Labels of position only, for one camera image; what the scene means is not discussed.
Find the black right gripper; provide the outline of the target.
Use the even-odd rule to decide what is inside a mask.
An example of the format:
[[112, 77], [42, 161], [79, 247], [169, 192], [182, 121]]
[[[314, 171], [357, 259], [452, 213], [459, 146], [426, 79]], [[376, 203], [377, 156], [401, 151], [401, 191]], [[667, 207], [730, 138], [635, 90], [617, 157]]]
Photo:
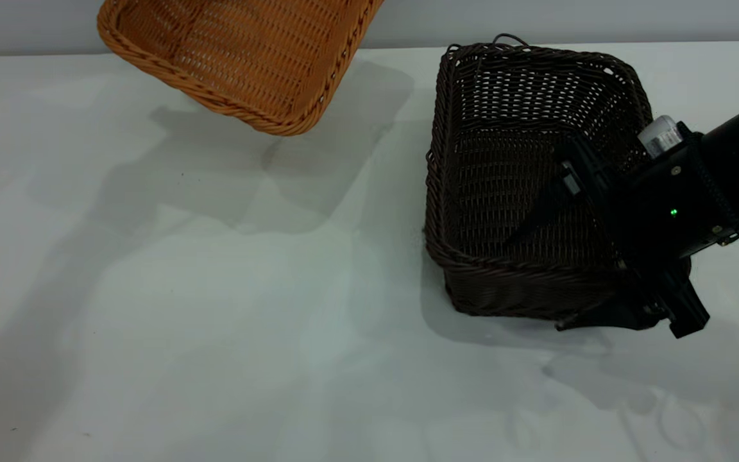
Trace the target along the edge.
[[706, 327], [709, 313], [690, 284], [690, 257], [711, 243], [709, 194], [690, 160], [692, 132], [683, 123], [658, 131], [653, 141], [670, 148], [622, 179], [616, 196], [615, 169], [583, 135], [570, 135], [552, 154], [564, 167], [539, 191], [530, 212], [507, 244], [527, 239], [581, 197], [587, 199], [615, 240], [645, 302], [608, 300], [556, 322], [559, 332], [590, 327], [647, 330], [668, 320], [675, 338]]

